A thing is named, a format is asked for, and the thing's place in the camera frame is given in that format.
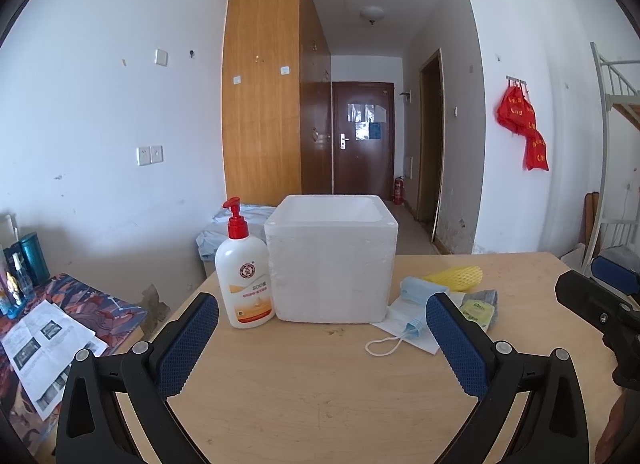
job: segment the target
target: patterned bedspread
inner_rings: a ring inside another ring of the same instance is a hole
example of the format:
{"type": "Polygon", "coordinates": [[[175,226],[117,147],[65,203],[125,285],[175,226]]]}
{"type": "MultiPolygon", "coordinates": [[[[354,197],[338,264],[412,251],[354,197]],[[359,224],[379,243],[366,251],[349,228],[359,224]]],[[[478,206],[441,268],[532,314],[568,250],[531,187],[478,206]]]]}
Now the patterned bedspread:
{"type": "MultiPolygon", "coordinates": [[[[113,354],[146,316],[146,311],[142,307],[111,297],[61,273],[36,289],[36,298],[16,319],[0,317],[0,339],[24,314],[42,300],[55,303],[76,321],[95,331],[98,338],[109,345],[104,356],[113,354]]],[[[2,345],[0,345],[0,408],[32,454],[36,453],[38,446],[56,425],[60,415],[60,406],[58,406],[47,420],[40,419],[29,397],[20,386],[20,381],[2,345]]]]}

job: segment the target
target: white plastic bottle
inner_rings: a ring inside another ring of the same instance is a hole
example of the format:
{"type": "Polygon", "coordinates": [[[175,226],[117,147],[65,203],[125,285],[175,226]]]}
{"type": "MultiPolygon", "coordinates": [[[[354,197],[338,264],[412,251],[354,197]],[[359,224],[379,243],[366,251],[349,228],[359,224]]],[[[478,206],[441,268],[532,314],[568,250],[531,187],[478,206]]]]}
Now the white plastic bottle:
{"type": "Polygon", "coordinates": [[[231,208],[232,216],[229,238],[216,251],[216,273],[226,314],[236,329],[258,327],[275,314],[267,244],[249,235],[238,197],[232,197],[223,207],[231,208]]]}

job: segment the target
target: floor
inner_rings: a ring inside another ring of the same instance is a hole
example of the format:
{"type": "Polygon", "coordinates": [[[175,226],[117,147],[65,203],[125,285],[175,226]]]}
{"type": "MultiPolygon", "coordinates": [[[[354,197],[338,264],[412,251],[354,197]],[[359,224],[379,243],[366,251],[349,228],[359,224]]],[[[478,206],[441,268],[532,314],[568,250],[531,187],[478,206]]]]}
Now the floor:
{"type": "Polygon", "coordinates": [[[403,204],[385,202],[391,214],[398,221],[398,243],[396,255],[437,255],[429,234],[414,219],[403,204]]]}

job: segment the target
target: white wall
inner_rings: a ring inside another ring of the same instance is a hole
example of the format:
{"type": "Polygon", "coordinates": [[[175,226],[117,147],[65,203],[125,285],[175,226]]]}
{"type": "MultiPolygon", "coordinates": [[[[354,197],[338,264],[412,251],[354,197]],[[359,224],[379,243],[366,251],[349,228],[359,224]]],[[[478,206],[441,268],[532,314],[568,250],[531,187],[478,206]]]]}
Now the white wall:
{"type": "Polygon", "coordinates": [[[38,232],[52,273],[133,301],[153,284],[171,307],[200,284],[194,239],[225,198],[225,14],[226,0],[27,4],[0,49],[0,211],[38,232]],[[136,147],[159,144],[164,163],[137,167],[136,147]]]}
{"type": "MultiPolygon", "coordinates": [[[[605,58],[640,59],[640,38],[615,0],[574,1],[588,40],[596,43],[605,58]]],[[[640,66],[618,68],[629,82],[640,89],[640,66]]],[[[597,93],[594,99],[594,105],[600,104],[597,93]]],[[[610,113],[609,132],[612,148],[604,213],[607,218],[632,219],[636,217],[640,191],[640,133],[615,110],[610,113]]],[[[599,180],[594,182],[593,189],[599,189],[599,184],[599,180]]]]}
{"type": "Polygon", "coordinates": [[[404,159],[404,91],[402,58],[392,56],[332,56],[332,82],[388,82],[393,83],[395,106],[394,177],[402,175],[404,159]]]}
{"type": "MultiPolygon", "coordinates": [[[[404,88],[414,95],[405,105],[405,155],[420,160],[420,70],[441,49],[445,99],[442,200],[436,234],[453,253],[471,253],[484,167],[484,81],[476,23],[469,0],[441,0],[404,55],[404,88]]],[[[405,182],[417,208],[418,179],[405,182]]]]}
{"type": "MultiPolygon", "coordinates": [[[[559,255],[578,240],[584,195],[592,191],[598,170],[591,156],[600,149],[600,117],[588,96],[597,92],[589,42],[573,0],[492,4],[496,34],[481,36],[487,123],[475,249],[559,255]],[[514,8],[508,17],[507,7],[514,8]],[[508,25],[502,25],[505,19],[508,25]],[[486,50],[483,42],[489,40],[502,43],[486,50]],[[524,139],[495,121],[494,109],[506,88],[504,74],[528,83],[550,172],[524,171],[524,139]]],[[[479,29],[480,20],[476,11],[479,29]]]]}

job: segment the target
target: red fabric bag with text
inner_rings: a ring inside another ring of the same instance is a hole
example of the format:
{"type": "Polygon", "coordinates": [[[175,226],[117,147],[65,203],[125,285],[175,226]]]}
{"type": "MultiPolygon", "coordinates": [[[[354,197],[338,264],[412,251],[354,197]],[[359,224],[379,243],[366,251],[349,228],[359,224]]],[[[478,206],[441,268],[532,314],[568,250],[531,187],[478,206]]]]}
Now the red fabric bag with text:
{"type": "Polygon", "coordinates": [[[524,165],[527,170],[548,170],[546,144],[536,128],[536,113],[520,85],[509,85],[497,110],[500,125],[526,139],[524,165]]]}
{"type": "Polygon", "coordinates": [[[527,167],[527,170],[540,168],[541,170],[549,171],[549,165],[546,162],[546,143],[542,138],[542,134],[536,128],[536,113],[527,100],[524,101],[524,109],[527,121],[530,123],[530,128],[524,134],[527,138],[524,150],[525,167],[527,167]]]}

